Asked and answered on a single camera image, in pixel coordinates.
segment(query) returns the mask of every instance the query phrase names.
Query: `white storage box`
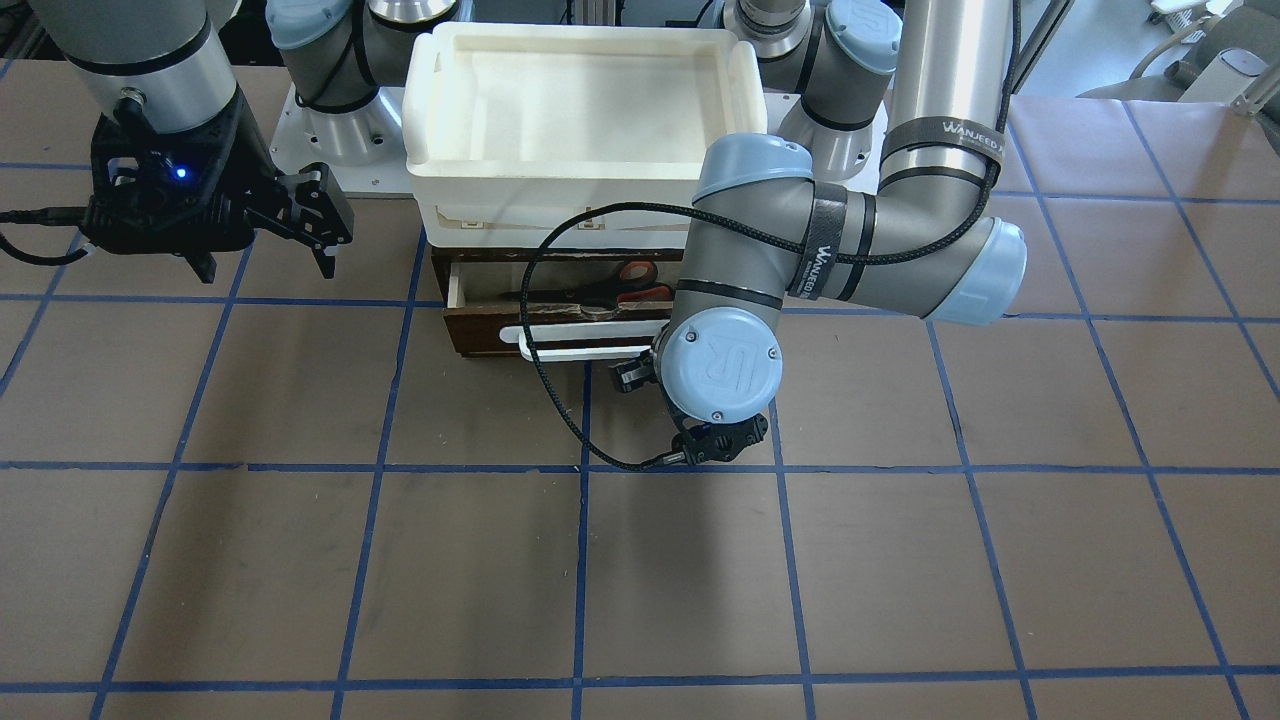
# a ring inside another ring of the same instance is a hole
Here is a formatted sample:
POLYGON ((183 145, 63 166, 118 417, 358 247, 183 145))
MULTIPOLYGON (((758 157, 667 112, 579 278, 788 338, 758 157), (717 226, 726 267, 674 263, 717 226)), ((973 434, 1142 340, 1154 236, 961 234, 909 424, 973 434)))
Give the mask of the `white storage box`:
MULTIPOLYGON (((755 55, 722 29, 445 23, 413 46, 403 111, 438 247, 532 247, 588 208, 689 205, 712 142, 767 129, 755 55)), ((687 228, 625 213, 556 246, 684 247, 687 228)))

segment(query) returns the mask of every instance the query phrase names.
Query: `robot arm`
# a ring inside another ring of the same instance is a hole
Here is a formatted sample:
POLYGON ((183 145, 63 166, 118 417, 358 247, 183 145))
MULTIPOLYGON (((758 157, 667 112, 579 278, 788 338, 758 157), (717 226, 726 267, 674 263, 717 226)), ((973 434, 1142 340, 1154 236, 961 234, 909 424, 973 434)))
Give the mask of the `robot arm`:
MULTIPOLYGON (((764 4, 741 4, 749 1, 764 4)), ((710 147, 694 206, 803 238, 805 252, 691 224, 671 324, 652 357, 677 427, 685 419, 712 433, 745 427, 759 439, 756 413, 782 378, 774 328, 788 293, 977 325, 1002 315, 1025 268, 1021 231, 972 215, 986 202, 1002 150, 993 127, 1011 22, 1009 0, 908 4, 878 195, 815 181, 810 154, 783 138, 736 135, 710 147), (960 228, 952 242, 936 242, 960 228), (836 263, 837 254, 901 252, 915 258, 836 263)))
POLYGON ((814 178, 858 174, 897 67, 899 17, 879 0, 727 0, 721 23, 754 47, 765 87, 800 94, 778 135, 809 149, 814 178))
POLYGON ((333 277, 351 206, 326 165, 283 176, 270 161, 201 0, 32 6, 102 110, 93 196, 74 223, 92 245, 179 255, 212 282, 212 252, 243 250, 255 228, 269 228, 306 245, 333 277))
POLYGON ((404 85, 419 35, 472 12, 471 0, 269 0, 310 156, 338 168, 403 159, 399 99, 383 88, 404 85))

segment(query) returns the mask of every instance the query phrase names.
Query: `silver cylinder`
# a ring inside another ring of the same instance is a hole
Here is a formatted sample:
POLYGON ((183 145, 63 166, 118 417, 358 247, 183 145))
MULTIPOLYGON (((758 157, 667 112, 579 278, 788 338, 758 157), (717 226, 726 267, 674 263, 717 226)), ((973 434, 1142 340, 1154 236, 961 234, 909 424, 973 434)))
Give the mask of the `silver cylinder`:
POLYGON ((102 114, 113 117, 125 95, 141 97, 142 114, 163 135, 205 124, 236 94, 236 76, 216 35, 210 35, 195 55, 150 73, 115 76, 73 67, 102 114))
POLYGON ((369 12, 389 23, 417 24, 448 13, 457 0, 370 0, 369 12))
POLYGON ((204 0, 31 0, 58 49, 88 63, 155 60, 186 45, 205 26, 204 0))
MULTIPOLYGON (((908 3, 890 129, 927 117, 961 118, 993 127, 1010 29, 1007 0, 908 3)), ((888 165, 891 158, 884 160, 886 169, 893 167, 888 165)))
POLYGON ((782 27, 800 15, 809 0, 737 0, 737 4, 755 24, 782 27))
POLYGON ((724 3, 724 14, 722 15, 724 29, 749 42, 755 50, 756 58, 762 60, 781 58, 799 47, 809 37, 813 9, 808 1, 790 22, 777 26, 762 26, 754 22, 746 15, 741 3, 746 3, 746 0, 724 3))

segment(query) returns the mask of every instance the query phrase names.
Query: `blue tape line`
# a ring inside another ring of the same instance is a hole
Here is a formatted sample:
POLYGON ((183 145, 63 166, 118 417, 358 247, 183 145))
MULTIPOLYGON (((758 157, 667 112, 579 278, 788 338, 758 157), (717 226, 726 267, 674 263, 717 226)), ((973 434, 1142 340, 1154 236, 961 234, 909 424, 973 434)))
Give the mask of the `blue tape line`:
MULTIPOLYGON (((40 293, 0 293, 0 302, 40 301, 45 296, 40 293)), ((202 304, 216 305, 225 299, 216 296, 179 296, 179 295, 83 295, 83 293, 55 293, 52 302, 136 302, 136 304, 202 304)), ((323 306, 323 307, 406 307, 407 304, 399 300, 376 299, 308 299, 308 297, 237 297, 236 305, 276 305, 276 306, 323 306)), ((435 300, 419 300, 413 302, 419 310, 440 310, 444 304, 435 300)), ((785 307, 786 315, 833 315, 833 316, 886 316, 906 318, 901 313, 890 310, 877 310, 874 307, 785 307)), ((1221 324, 1280 324, 1280 318, 1268 316, 1219 316, 1219 315, 1128 315, 1114 313, 1010 313, 1004 315, 1006 320, 1107 320, 1116 323, 1221 323, 1221 324)))
POLYGON ((214 340, 209 346, 209 354, 205 356, 205 365, 200 372, 200 380, 196 383, 196 392, 191 398, 191 405, 187 407, 187 418, 183 420, 182 433, 178 436, 178 445, 173 451, 173 468, 169 470, 164 487, 160 489, 160 498, 156 502, 155 514, 151 516, 151 525, 147 528, 146 541, 142 543, 142 556, 138 559, 138 566, 133 574, 133 584, 129 588, 129 596, 124 603, 124 612, 120 615, 120 623, 115 632, 115 639, 111 642, 111 652, 106 659, 106 667, 102 669, 101 687, 93 697, 93 707, 90 711, 90 720, 100 720, 102 716, 106 694, 111 687, 113 679, 115 678, 115 667, 120 661, 120 652, 124 650, 124 639, 129 634, 129 624, 133 621, 134 610, 137 610, 138 596, 142 593, 142 580, 146 578, 147 568, 151 565, 151 548, 155 546, 156 533, 160 530, 160 518, 164 515, 165 505, 168 505, 169 496, 173 493, 174 482, 178 478, 177 466, 182 462, 182 455, 187 450, 187 441, 191 438, 191 429, 196 424, 196 414, 200 410, 200 402, 204 400, 205 389, 209 387, 209 377, 212 374, 214 361, 218 359, 218 350, 221 347, 223 337, 227 334, 227 325, 230 322, 232 310, 234 309, 232 299, 236 297, 236 293, 239 291, 241 281, 244 279, 244 269, 248 266, 251 250, 252 249, 244 251, 244 255, 241 258, 239 266, 236 269, 236 279, 232 281, 230 291, 223 306, 223 315, 218 320, 218 329, 214 332, 214 340))
POLYGON ((292 693, 332 691, 333 680, 131 680, 111 683, 113 693, 292 693))
POLYGON ((1107 313, 1016 313, 1006 320, 1106 320, 1111 323, 1280 323, 1280 318, 1222 318, 1213 315, 1114 315, 1107 313))
MULTIPOLYGON (((67 246, 67 252, 76 250, 79 245, 81 234, 77 232, 72 236, 70 245, 67 246)), ((49 286, 45 287, 45 293, 40 296, 40 305, 36 307, 36 313, 31 316, 31 323, 27 324, 27 332, 23 333, 22 340, 18 341, 18 347, 13 351, 13 357, 9 359, 9 364, 5 366, 4 375, 0 375, 0 397, 9 389, 9 383, 13 382, 14 374, 18 373, 18 366, 22 365, 22 359, 27 355, 27 348, 31 347, 31 340, 36 337, 36 329, 40 327, 40 320, 45 318, 45 311, 49 310, 49 304, 52 301, 54 293, 58 292, 58 283, 63 282, 63 275, 67 273, 67 265, 59 266, 54 270, 54 275, 49 279, 49 286)))
MULTIPOLYGON (((1089 193, 1076 193, 1076 192, 1044 192, 1038 191, 1021 191, 1021 190, 997 190, 991 193, 995 197, 1046 197, 1048 200, 1102 200, 1102 201, 1116 201, 1116 202, 1171 202, 1170 197, 1149 197, 1146 195, 1089 195, 1089 193)), ((1231 197, 1179 197, 1183 202, 1194 202, 1198 205, 1280 205, 1280 200, 1240 200, 1231 197)))
MULTIPOLYGON (((1175 197, 1172 193, 1172 186, 1167 184, 1167 178, 1164 177, 1162 174, 1164 170, 1160 168, 1160 164, 1155 160, 1155 154, 1151 151, 1149 145, 1147 145, 1146 137, 1143 137, 1142 131, 1138 129, 1138 123, 1134 119, 1133 114, 1130 113, 1129 106, 1126 104, 1123 105, 1125 114, 1128 114, 1129 117, 1129 122, 1138 132, 1138 138, 1142 141, 1143 147, 1147 150, 1147 154, 1156 164, 1156 170, 1161 173, 1161 177, 1166 183, 1166 188, 1170 191, 1170 197, 1175 197)), ((1015 132, 1010 132, 1010 138, 1014 141, 1015 145, 1019 145, 1019 152, 1021 152, 1018 135, 1015 132)), ((1030 178, 1032 188, 1036 190, 1038 193, 1039 186, 1037 184, 1036 178, 1032 174, 1029 167, 1027 168, 1027 174, 1030 178)), ((1041 211, 1044 215, 1044 223, 1048 227, 1050 237, 1053 240, 1053 245, 1057 247, 1059 255, 1062 259, 1062 268, 1066 270, 1066 278, 1068 281, 1070 281, 1071 290, 1075 292, 1076 301, 1080 305, 1080 311, 1088 315, 1089 314, 1088 302, 1084 300, 1084 292, 1080 290, 1080 283, 1079 279, 1075 277, 1075 270, 1071 268, 1071 263, 1066 258, 1066 249, 1062 243, 1061 236, 1057 232, 1057 225, 1053 223, 1053 218, 1048 213, 1048 206, 1046 205, 1044 199, 1041 197, 1038 199, 1038 201, 1041 211)), ((1165 506, 1165 498, 1164 495, 1161 493, 1160 483, 1156 479, 1156 473, 1151 466, 1147 451, 1143 447, 1142 438, 1138 434, 1138 425, 1134 423, 1133 415, 1129 411, 1129 404, 1125 401, 1124 392, 1120 388, 1120 382, 1116 378, 1115 369, 1111 365, 1111 359, 1107 355, 1106 348, 1102 346, 1102 337, 1098 334, 1098 329, 1092 319, 1085 320, 1085 327, 1088 327, 1089 329, 1089 337, 1093 340, 1093 346, 1098 354, 1098 360, 1102 363, 1102 370, 1106 373, 1107 383, 1111 386, 1111 392, 1116 398, 1116 404, 1120 406, 1120 414, 1124 418, 1125 428, 1129 430, 1129 437, 1133 441, 1134 450, 1138 452, 1138 460, 1142 462, 1142 466, 1146 470, 1144 474, 1147 477, 1147 484, 1149 486, 1152 496, 1156 500, 1156 506, 1160 512, 1161 520, 1165 524, 1165 530, 1167 532, 1169 539, 1174 546, 1174 553, 1178 556, 1178 562, 1183 569, 1183 575, 1185 577, 1187 585, 1192 592, 1192 597, 1196 602, 1196 609, 1199 611, 1201 620, 1204 625, 1204 630, 1208 633, 1210 642, 1213 646, 1213 653, 1217 657, 1221 673, 1226 678, 1228 687, 1231 691, 1231 697, 1235 700, 1236 710, 1240 712, 1242 720, 1251 720, 1249 711, 1244 706, 1244 698, 1243 696, 1240 696, 1240 688, 1235 682, 1235 676, 1231 674, 1230 666, 1228 665, 1226 653, 1222 650, 1222 642, 1219 638, 1217 630, 1213 626, 1213 620, 1210 616, 1208 606, 1204 603, 1204 597, 1199 592, 1199 584, 1196 582, 1196 575, 1194 573, 1192 573, 1190 564, 1187 561, 1187 553, 1183 551, 1181 541, 1178 537, 1178 530, 1176 528, 1174 528, 1172 516, 1169 514, 1169 509, 1165 506)))
POLYGON ((1000 571, 1000 559, 996 555, 996 541, 991 536, 991 525, 987 523, 987 510, 982 505, 982 492, 978 489, 978 479, 969 459, 969 446, 964 439, 964 428, 960 425, 960 410, 956 406, 955 393, 951 389, 951 375, 947 373, 947 364, 942 356, 942 345, 938 342, 937 329, 933 323, 925 323, 929 334, 929 346, 933 348, 933 361, 938 368, 938 379, 942 382, 942 395, 947 400, 947 414, 951 416, 951 429, 956 438, 956 452, 960 454, 960 462, 964 464, 965 483, 969 486, 969 498, 973 502, 973 511, 978 520, 978 532, 982 534, 982 544, 987 552, 987 565, 991 568, 991 579, 996 587, 996 600, 1000 602, 1000 615, 1005 623, 1005 633, 1009 635, 1009 651, 1014 657, 1018 684, 1023 689, 1023 702, 1027 706, 1027 717, 1037 720, 1036 698, 1032 697, 1032 684, 1027 674, 1027 662, 1023 659, 1021 642, 1018 639, 1018 629, 1014 626, 1014 611, 1009 605, 1009 592, 1005 589, 1005 579, 1000 571))
POLYGON ((804 603, 800 597, 800 574, 796 568, 795 536, 791 533, 791 501, 787 495, 787 474, 782 456, 782 423, 778 420, 778 402, 769 401, 769 423, 773 425, 773 473, 778 486, 778 514, 782 519, 782 550, 787 559, 787 585, 791 591, 791 615, 796 629, 796 653, 800 660, 800 680, 804 692, 804 712, 808 720, 817 720, 818 705, 813 697, 813 667, 809 665, 809 633, 804 625, 804 603))
POLYGON ((1142 127, 1138 124, 1138 118, 1133 115, 1133 110, 1128 104, 1121 104, 1124 106, 1125 115, 1129 117, 1129 124, 1138 133, 1138 140, 1142 141, 1143 150, 1151 158, 1151 161, 1156 165, 1156 173, 1160 174, 1160 182, 1165 183, 1165 190, 1169 191, 1169 196, 1174 199, 1174 206, 1178 209, 1178 215, 1183 219, 1183 224, 1187 227, 1187 232, 1190 233, 1192 242, 1196 243, 1196 250, 1199 252, 1201 260, 1204 261, 1204 266, 1208 269, 1208 274, 1213 278, 1213 284, 1217 286, 1219 293, 1222 295, 1222 301, 1226 302, 1226 309, 1230 310, 1231 318, 1236 320, 1240 328, 1240 334, 1244 336, 1244 342, 1249 346, 1249 351, 1253 352, 1253 359, 1257 361, 1258 368, 1262 369, 1262 377, 1266 378, 1267 384, 1271 386, 1271 395, 1280 400, 1280 384, 1276 384, 1275 375, 1271 374, 1271 369, 1267 368, 1266 360, 1262 357, 1262 352, 1258 351, 1258 346, 1253 342, 1253 334, 1249 333, 1248 325, 1240 320, 1240 311, 1235 306, 1235 301, 1231 300, 1231 293, 1226 290, 1226 283, 1222 282, 1222 277, 1219 274, 1217 268, 1213 266, 1213 260, 1210 259, 1208 251, 1204 249, 1204 243, 1201 241, 1199 233, 1196 232, 1196 227, 1192 225, 1190 215, 1187 214, 1187 208, 1183 206, 1181 199, 1174 190, 1174 184, 1169 182, 1169 176, 1165 173, 1165 168, 1161 167, 1160 159, 1156 158, 1156 152, 1151 149, 1151 143, 1147 141, 1146 133, 1142 132, 1142 127))
MULTIPOLYGON (((1233 665, 1235 675, 1280 675, 1280 665, 1233 665)), ((1028 670, 1032 680, 1073 680, 1103 678, 1220 678, 1217 665, 1151 665, 1120 667, 1048 667, 1028 670)), ((980 683, 1016 680, 1015 670, 940 670, 922 673, 819 673, 808 678, 815 685, 980 683)), ((635 675, 584 678, 584 688, 690 688, 735 685, 800 685, 800 674, 772 675, 635 675)), ((426 678, 348 680, 346 692, 375 691, 499 691, 570 689, 573 678, 426 678)), ((0 683, 0 694, 63 694, 99 689, 101 683, 0 683)), ((218 693, 218 692, 329 692, 337 680, 145 680, 111 683, 110 692, 132 693, 218 693)))
POLYGON ((401 323, 399 343, 396 347, 396 374, 392 375, 387 392, 387 409, 383 413, 383 430, 378 441, 378 465, 374 482, 369 491, 369 509, 365 514, 365 532, 360 543, 360 562, 356 566, 355 585, 351 592, 351 610, 347 614, 347 632, 342 641, 342 659, 338 664, 338 682, 333 691, 332 720, 342 717, 342 705, 346 697, 347 679, 351 674, 351 656, 356 647, 356 630, 360 628, 360 609, 365 598, 365 580, 369 575, 369 556, 374 548, 374 529, 378 524, 378 502, 383 492, 383 477, 387 468, 387 452, 392 439, 392 425, 396 420, 396 402, 399 400, 401 379, 404 377, 404 357, 408 354, 410 333, 413 329, 413 299, 417 297, 417 281, 422 274, 426 259, 426 232, 419 233, 417 254, 413 258, 412 275, 408 282, 408 297, 404 299, 404 318, 401 323))
POLYGON ((388 473, 548 473, 562 475, 579 474, 581 465, 394 465, 388 464, 388 473))
POLYGON ((1059 670, 1028 670, 1033 680, 1078 680, 1091 678, 1199 678, 1222 676, 1217 665, 1139 666, 1139 667, 1065 667, 1059 670))
MULTIPOLYGON (((591 363, 582 363, 582 436, 591 438, 591 363)), ((582 665, 586 656, 586 553, 590 544, 591 451, 582 443, 579 454, 577 566, 573 571, 573 693, 570 719, 582 720, 582 665)))
MULTIPOLYGON (((183 473, 201 473, 212 470, 233 470, 244 468, 251 473, 375 473, 376 464, 291 464, 291 462, 100 462, 82 460, 0 460, 0 469, 12 470, 170 470, 177 468, 183 473)), ((397 465, 388 462, 383 469, 387 473, 403 473, 410 475, 424 474, 526 474, 548 473, 572 475, 580 471, 580 465, 397 465)), ((590 465, 591 473, 625 473, 609 465, 590 465)), ((783 465, 788 474, 820 474, 837 473, 842 475, 919 475, 919 474, 961 474, 964 465, 783 465)), ((1004 465, 970 465, 974 473, 1075 473, 1075 474, 1114 474, 1114 475, 1146 475, 1148 471, 1157 475, 1280 475, 1280 468, 1224 468, 1215 465, 1047 465, 1012 462, 1004 465)), ((708 474, 772 474, 777 471, 776 465, 673 465, 668 468, 654 468, 649 473, 708 473, 708 474)))
POLYGON ((74 170, 87 173, 93 168, 73 163, 0 163, 0 170, 74 170))

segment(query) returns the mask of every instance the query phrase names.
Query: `floor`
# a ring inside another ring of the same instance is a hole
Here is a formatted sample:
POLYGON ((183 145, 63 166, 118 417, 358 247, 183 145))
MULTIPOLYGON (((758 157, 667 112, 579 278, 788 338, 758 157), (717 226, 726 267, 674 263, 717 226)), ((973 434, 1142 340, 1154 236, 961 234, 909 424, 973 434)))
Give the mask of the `floor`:
MULTIPOLYGON (((241 81, 269 136, 287 79, 241 81)), ((6 208, 83 201, 83 92, 0 65, 6 208)), ((771 443, 700 471, 458 359, 410 202, 333 282, 0 264, 0 717, 1280 719, 1280 163, 1216 109, 1012 124, 1012 314, 790 306, 771 443)))

